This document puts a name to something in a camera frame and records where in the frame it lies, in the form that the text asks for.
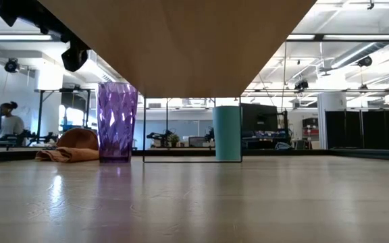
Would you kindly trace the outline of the light wooden shelf board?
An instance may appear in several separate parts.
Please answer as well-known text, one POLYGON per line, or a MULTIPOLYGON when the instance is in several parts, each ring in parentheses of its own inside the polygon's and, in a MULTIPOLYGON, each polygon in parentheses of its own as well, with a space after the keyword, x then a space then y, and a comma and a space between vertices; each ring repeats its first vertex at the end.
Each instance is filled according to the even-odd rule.
POLYGON ((237 97, 316 0, 40 0, 148 98, 237 97))

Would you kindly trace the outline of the black partition panels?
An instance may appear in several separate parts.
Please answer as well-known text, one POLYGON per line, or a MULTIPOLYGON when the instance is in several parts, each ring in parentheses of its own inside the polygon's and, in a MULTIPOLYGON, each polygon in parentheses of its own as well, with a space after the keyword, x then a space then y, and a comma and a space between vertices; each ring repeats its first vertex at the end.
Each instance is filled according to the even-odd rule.
POLYGON ((344 111, 334 119, 329 149, 389 150, 389 111, 344 111))

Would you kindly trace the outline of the large black screen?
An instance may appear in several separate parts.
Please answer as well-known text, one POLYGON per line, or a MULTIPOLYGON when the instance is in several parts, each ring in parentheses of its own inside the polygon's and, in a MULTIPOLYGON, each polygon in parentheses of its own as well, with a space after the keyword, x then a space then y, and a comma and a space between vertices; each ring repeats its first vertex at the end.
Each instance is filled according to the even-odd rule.
POLYGON ((275 132, 278 130, 277 107, 242 103, 242 131, 275 132))

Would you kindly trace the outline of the orange folded cloth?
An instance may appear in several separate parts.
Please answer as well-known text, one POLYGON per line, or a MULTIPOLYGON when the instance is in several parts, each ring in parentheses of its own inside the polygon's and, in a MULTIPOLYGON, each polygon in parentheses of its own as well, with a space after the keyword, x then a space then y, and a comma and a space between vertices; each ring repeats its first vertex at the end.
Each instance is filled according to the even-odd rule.
POLYGON ((99 159, 99 152, 90 148, 58 147, 55 150, 41 150, 35 159, 37 161, 52 161, 59 163, 77 163, 99 159))

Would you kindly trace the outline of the purple faceted plastic tumbler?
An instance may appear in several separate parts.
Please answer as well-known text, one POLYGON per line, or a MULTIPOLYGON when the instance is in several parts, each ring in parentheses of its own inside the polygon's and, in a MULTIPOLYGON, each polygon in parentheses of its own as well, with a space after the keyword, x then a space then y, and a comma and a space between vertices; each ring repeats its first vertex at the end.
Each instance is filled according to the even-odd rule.
POLYGON ((131 84, 102 82, 97 90, 99 160, 129 163, 134 142, 138 91, 131 84))

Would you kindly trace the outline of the person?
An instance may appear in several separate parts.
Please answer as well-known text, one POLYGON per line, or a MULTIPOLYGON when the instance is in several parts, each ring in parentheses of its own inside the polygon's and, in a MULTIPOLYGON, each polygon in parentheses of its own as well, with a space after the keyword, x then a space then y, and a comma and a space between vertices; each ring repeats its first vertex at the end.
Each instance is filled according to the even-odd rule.
POLYGON ((17 108, 18 104, 13 101, 1 104, 0 138, 6 135, 19 135, 24 131, 22 118, 12 114, 12 111, 17 108))

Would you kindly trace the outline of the black metal table stand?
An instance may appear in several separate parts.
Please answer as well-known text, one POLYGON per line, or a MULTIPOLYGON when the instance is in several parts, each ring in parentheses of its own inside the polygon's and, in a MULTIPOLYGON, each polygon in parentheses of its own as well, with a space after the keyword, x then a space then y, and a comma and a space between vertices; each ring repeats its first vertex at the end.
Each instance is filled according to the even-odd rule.
POLYGON ((86 99, 86 111, 84 113, 84 119, 82 120, 82 127, 83 128, 89 128, 88 126, 88 120, 89 120, 89 114, 90 114, 90 98, 91 93, 94 90, 91 88, 60 88, 60 89, 48 89, 48 90, 42 90, 42 89, 36 89, 35 92, 38 92, 39 95, 39 108, 38 108, 38 121, 37 121, 37 130, 36 130, 36 136, 34 136, 32 139, 30 139, 30 145, 35 142, 36 144, 40 143, 48 143, 50 140, 55 139, 57 137, 55 136, 41 136, 41 124, 42 124, 42 114, 43 114, 43 103, 53 94, 56 92, 59 93, 79 93, 79 92, 86 92, 87 93, 87 99, 86 99))

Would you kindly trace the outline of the brown rounded fabric object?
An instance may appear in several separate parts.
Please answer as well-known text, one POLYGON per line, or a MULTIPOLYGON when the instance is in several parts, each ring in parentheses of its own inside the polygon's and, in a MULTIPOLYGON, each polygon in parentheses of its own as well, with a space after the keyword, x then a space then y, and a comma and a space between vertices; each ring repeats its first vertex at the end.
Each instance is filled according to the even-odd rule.
POLYGON ((72 128, 63 133, 56 146, 99 150, 97 135, 92 130, 84 128, 72 128))

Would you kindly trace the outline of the teal cylindrical cup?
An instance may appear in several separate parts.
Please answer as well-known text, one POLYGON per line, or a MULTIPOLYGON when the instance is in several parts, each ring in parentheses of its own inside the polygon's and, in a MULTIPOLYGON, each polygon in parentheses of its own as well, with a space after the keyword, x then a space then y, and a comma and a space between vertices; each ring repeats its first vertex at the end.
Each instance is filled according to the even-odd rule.
POLYGON ((242 161, 240 116, 239 106, 219 106, 213 109, 215 158, 218 161, 242 161))

